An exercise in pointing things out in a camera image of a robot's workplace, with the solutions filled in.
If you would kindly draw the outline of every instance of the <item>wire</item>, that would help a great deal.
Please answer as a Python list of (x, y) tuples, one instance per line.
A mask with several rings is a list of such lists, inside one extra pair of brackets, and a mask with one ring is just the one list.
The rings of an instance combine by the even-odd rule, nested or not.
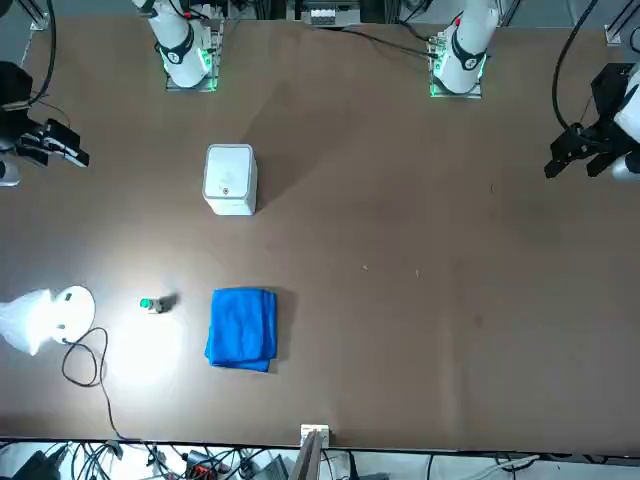
[(411, 35), (413, 35), (414, 37), (416, 37), (418, 40), (422, 40), (423, 42), (428, 42), (429, 41), (429, 36), (428, 35), (426, 35), (426, 36), (420, 35), (418, 33), (418, 31), (415, 28), (413, 28), (413, 26), (411, 24), (407, 23), (406, 20), (398, 20), (398, 23), (400, 25), (402, 25), (404, 28), (406, 28), (407, 30), (409, 30), (409, 33)]
[(518, 460), (510, 460), (510, 461), (505, 462), (505, 463), (499, 463), (498, 465), (494, 465), (492, 467), (489, 467), (489, 468), (486, 468), (484, 470), (481, 470), (480, 472), (478, 472), (478, 473), (476, 473), (474, 475), (471, 475), (469, 477), (465, 477), (464, 480), (482, 480), (482, 479), (488, 477), (489, 475), (491, 475), (492, 473), (494, 473), (494, 472), (496, 472), (498, 470), (504, 470), (505, 468), (511, 467), (511, 466), (513, 466), (514, 468), (517, 468), (516, 465), (518, 465), (520, 463), (528, 464), (532, 460), (536, 461), (539, 458), (540, 458), (540, 455), (531, 455), (530, 457), (524, 457), (524, 458), (520, 458)]
[(71, 119), (69, 118), (69, 115), (67, 115), (64, 110), (62, 110), (60, 107), (56, 107), (55, 105), (52, 105), (50, 103), (47, 102), (43, 102), (42, 100), (38, 100), (38, 102), (40, 105), (44, 105), (45, 107), (49, 107), (52, 110), (57, 111), (58, 113), (60, 113), (60, 115), (62, 115), (64, 117), (65, 123), (67, 124), (67, 128), (71, 128)]
[(258, 450), (257, 452), (252, 453), (251, 455), (249, 455), (248, 457), (244, 458), (243, 460), (240, 461), (240, 463), (238, 464), (238, 466), (236, 468), (234, 468), (233, 470), (231, 470), (229, 473), (227, 473), (226, 478), (231, 478), (233, 477), (238, 470), (240, 470), (242, 468), (242, 464), (249, 462), (253, 457), (260, 455), (262, 452), (264, 452), (266, 450), (266, 448), (261, 448), (260, 450)]
[(426, 474), (425, 474), (425, 480), (430, 480), (431, 479), (431, 467), (433, 466), (433, 458), (435, 457), (435, 455), (431, 455), (429, 457), (429, 461), (427, 462), (427, 470), (426, 470)]
[(327, 451), (323, 448), (322, 455), (324, 456), (324, 460), (327, 462), (327, 467), (329, 467), (329, 475), (331, 476), (331, 480), (335, 480), (333, 476), (333, 469), (331, 468), (331, 462), (329, 461), (329, 457), (327, 456)]
[(496, 465), (500, 465), (502, 467), (502, 470), (505, 471), (505, 472), (519, 472), (520, 470), (526, 470), (527, 468), (531, 467), (531, 465), (533, 465), (537, 460), (537, 458), (536, 458), (536, 459), (530, 460), (529, 462), (527, 462), (527, 463), (525, 463), (523, 465), (505, 467), (503, 464), (500, 463), (500, 455), (504, 455), (505, 458), (508, 461), (511, 461), (511, 457), (509, 456), (508, 453), (503, 453), (503, 454), (497, 453), (495, 458), (494, 458), (494, 460), (496, 462)]
[(633, 50), (636, 53), (640, 53), (640, 50), (638, 50), (638, 48), (633, 44), (633, 36), (636, 34), (636, 32), (640, 29), (640, 27), (636, 27), (631, 31), (631, 35), (629, 36), (629, 46), (631, 47), (631, 50)]
[(405, 18), (404, 21), (408, 22), (409, 20), (411, 20), (418, 13), (420, 9), (422, 9), (422, 12), (420, 13), (426, 13), (426, 11), (429, 10), (429, 7), (431, 6), (432, 3), (433, 3), (433, 0), (423, 0), (411, 11), (409, 16)]
[(607, 27), (607, 32), (610, 32), (613, 29), (613, 26), (616, 24), (618, 20), (620, 20), (622, 15), (624, 15), (624, 12), (629, 10), (629, 7), (633, 4), (634, 1), (635, 0), (629, 0), (629, 2), (627, 2), (627, 5), (622, 10), (620, 10), (620, 13), (618, 14), (618, 16), (614, 18), (613, 22), (611, 22), (611, 24)]
[(56, 63), (56, 42), (57, 42), (57, 32), (56, 32), (56, 15), (53, 11), (53, 2), (52, 0), (47, 1), (47, 10), (49, 10), (49, 28), (51, 30), (51, 45), (49, 47), (49, 66), (47, 67), (47, 75), (44, 77), (44, 82), (42, 82), (42, 86), (40, 87), (40, 91), (36, 93), (36, 96), (27, 101), (27, 106), (31, 106), (40, 100), (45, 93), (47, 93), (47, 89), (49, 88), (49, 83), (51, 83), (51, 77), (53, 76), (53, 67)]
[(338, 30), (338, 31), (343, 33), (350, 33), (351, 35), (356, 35), (358, 37), (366, 38), (373, 42), (377, 42), (382, 45), (386, 45), (388, 47), (396, 48), (404, 53), (419, 55), (421, 57), (437, 58), (437, 55), (435, 53), (429, 53), (424, 50), (418, 50), (417, 48), (405, 47), (404, 45), (399, 45), (397, 43), (393, 43), (388, 40), (384, 40), (382, 38), (374, 37), (373, 35), (369, 35), (368, 33), (359, 32), (357, 30)]
[(584, 120), (585, 115), (587, 114), (587, 111), (589, 110), (589, 105), (591, 105), (591, 100), (593, 100), (593, 95), (591, 95), (589, 97), (589, 100), (587, 100), (587, 104), (584, 106), (584, 110), (582, 111), (582, 115), (580, 115), (580, 124), (582, 124), (582, 121)]
[(46, 456), (49, 454), (49, 452), (51, 452), (51, 450), (53, 450), (53, 449), (54, 449), (54, 448), (56, 448), (57, 446), (59, 446), (59, 445), (64, 445), (64, 444), (67, 444), (67, 446), (68, 446), (68, 445), (69, 445), (69, 443), (70, 443), (70, 442), (58, 442), (58, 443), (54, 443), (54, 444), (52, 444), (49, 448), (47, 448), (47, 449), (44, 451), (44, 456), (46, 457)]
[(562, 126), (562, 128), (565, 129), (565, 131), (573, 132), (576, 135), (576, 137), (578, 137), (578, 139), (583, 144), (586, 144), (586, 145), (599, 145), (599, 143), (594, 142), (593, 140), (589, 140), (583, 137), (582, 135), (580, 135), (578, 132), (575, 132), (573, 129), (571, 129), (571, 127), (569, 127), (565, 119), (562, 117), (562, 114), (560, 113), (560, 107), (558, 106), (558, 79), (560, 77), (560, 68), (562, 67), (562, 62), (564, 61), (564, 58), (567, 56), (567, 52), (569, 51), (569, 48), (571, 48), (571, 45), (573, 44), (573, 41), (576, 38), (576, 35), (580, 31), (582, 24), (585, 22), (585, 20), (593, 10), (593, 8), (597, 5), (598, 1), (599, 0), (591, 0), (587, 8), (585, 8), (584, 12), (582, 13), (582, 16), (578, 20), (578, 23), (576, 23), (576, 26), (573, 27), (573, 30), (571, 31), (569, 38), (565, 42), (564, 47), (562, 47), (562, 51), (560, 52), (558, 61), (556, 62), (556, 68), (555, 68), (555, 71), (553, 72), (553, 82), (551, 84), (551, 101), (553, 103), (553, 112), (555, 113), (556, 118), (558, 119), (558, 123)]
[[(99, 367), (98, 367), (98, 362), (96, 360), (96, 355), (93, 353), (93, 351), (91, 351), (89, 347), (87, 347), (85, 344), (82, 343), (82, 341), (85, 338), (87, 338), (89, 335), (91, 335), (93, 332), (102, 332), (104, 334), (104, 348), (102, 349), (102, 355), (100, 356)], [(113, 412), (111, 410), (111, 399), (109, 398), (107, 389), (104, 387), (104, 358), (107, 355), (107, 348), (109, 347), (109, 334), (107, 333), (107, 331), (102, 327), (93, 327), (93, 328), (90, 328), (84, 335), (82, 335), (75, 342), (68, 342), (65, 339), (63, 339), (63, 342), (66, 345), (70, 345), (70, 347), (69, 347), (69, 350), (67, 350), (66, 353), (64, 354), (64, 357), (62, 357), (62, 366), (61, 366), (62, 376), (68, 381), (70, 381), (71, 383), (73, 383), (74, 385), (77, 385), (78, 387), (94, 388), (99, 386), (102, 389), (102, 393), (104, 394), (104, 398), (107, 402), (107, 414), (109, 417), (109, 426), (118, 436), (118, 438), (120, 438), (121, 440), (130, 440), (129, 438), (125, 437), (118, 431), (118, 429), (116, 428), (113, 422)], [(67, 374), (67, 371), (65, 369), (67, 360), (69, 359), (69, 355), (71, 355), (71, 353), (76, 349), (76, 347), (82, 348), (83, 350), (88, 352), (89, 355), (91, 356), (94, 370), (93, 370), (93, 378), (89, 382), (81, 382), (76, 380), (75, 378), (70, 377), (69, 374)]]

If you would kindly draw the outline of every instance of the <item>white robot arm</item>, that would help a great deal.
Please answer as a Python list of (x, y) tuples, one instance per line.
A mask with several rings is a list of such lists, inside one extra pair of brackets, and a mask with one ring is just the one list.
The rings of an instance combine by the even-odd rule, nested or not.
[[(635, 142), (640, 143), (640, 63), (629, 73), (629, 83), (622, 99), (622, 107), (613, 121)], [(611, 172), (618, 180), (640, 180), (640, 145), (621, 155), (611, 165)]]
[(164, 69), (174, 83), (182, 88), (197, 85), (212, 68), (207, 29), (199, 20), (185, 18), (179, 0), (133, 0), (133, 3), (149, 19)]
[(491, 0), (468, 0), (462, 14), (441, 34), (446, 53), (434, 76), (446, 90), (461, 95), (474, 89), (498, 20)]

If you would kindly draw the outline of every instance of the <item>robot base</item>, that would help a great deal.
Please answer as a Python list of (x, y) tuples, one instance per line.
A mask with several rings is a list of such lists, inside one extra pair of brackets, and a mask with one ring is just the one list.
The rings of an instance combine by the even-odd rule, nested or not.
[(435, 53), (438, 55), (438, 58), (429, 57), (429, 95), (431, 97), (457, 97), (457, 98), (482, 98), (482, 84), (480, 80), (482, 79), (482, 72), (484, 71), (484, 64), (487, 61), (487, 56), (485, 55), (480, 64), (480, 70), (478, 71), (478, 83), (473, 88), (473, 90), (458, 94), (452, 93), (437, 80), (435, 77), (436, 72), (440, 68), (440, 64), (443, 56), (447, 53), (447, 45), (445, 40), (445, 33), (440, 32), (436, 37), (429, 37), (429, 41), (427, 42), (427, 51), (429, 53)]
[(209, 25), (205, 26), (211, 36), (211, 47), (204, 55), (204, 61), (211, 63), (211, 70), (200, 80), (197, 85), (190, 88), (183, 88), (174, 83), (167, 75), (167, 92), (215, 92), (218, 89), (218, 77), (220, 76), (220, 58), (222, 57), (222, 34), (224, 33), (224, 19), (220, 20), (217, 31)]

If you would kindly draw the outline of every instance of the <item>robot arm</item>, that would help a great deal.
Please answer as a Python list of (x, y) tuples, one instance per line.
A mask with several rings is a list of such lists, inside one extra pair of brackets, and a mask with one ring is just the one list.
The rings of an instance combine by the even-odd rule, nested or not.
[(498, 20), (491, 0), (467, 0), (462, 14), (441, 34), (446, 52), (435, 78), (445, 90), (464, 95), (474, 89)]
[(596, 177), (611, 167), (620, 180), (640, 179), (640, 64), (609, 63), (591, 82), (599, 118), (585, 128), (574, 123), (552, 144), (544, 168), (554, 178), (575, 160), (595, 157), (587, 174)]
[(179, 0), (133, 0), (133, 3), (149, 20), (167, 74), (179, 87), (196, 86), (212, 68), (208, 60), (210, 31), (199, 20), (187, 19)]
[(0, 186), (15, 186), (20, 181), (9, 155), (40, 167), (46, 167), (54, 153), (78, 167), (89, 165), (89, 155), (80, 149), (80, 137), (73, 130), (52, 119), (41, 125), (29, 118), (32, 84), (20, 67), (0, 62)]

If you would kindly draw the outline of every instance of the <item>small bottle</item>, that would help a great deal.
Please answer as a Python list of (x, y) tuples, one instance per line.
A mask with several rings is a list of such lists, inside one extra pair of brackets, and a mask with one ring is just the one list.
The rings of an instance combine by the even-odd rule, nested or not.
[(162, 302), (157, 298), (143, 298), (140, 300), (140, 308), (147, 313), (162, 313)]

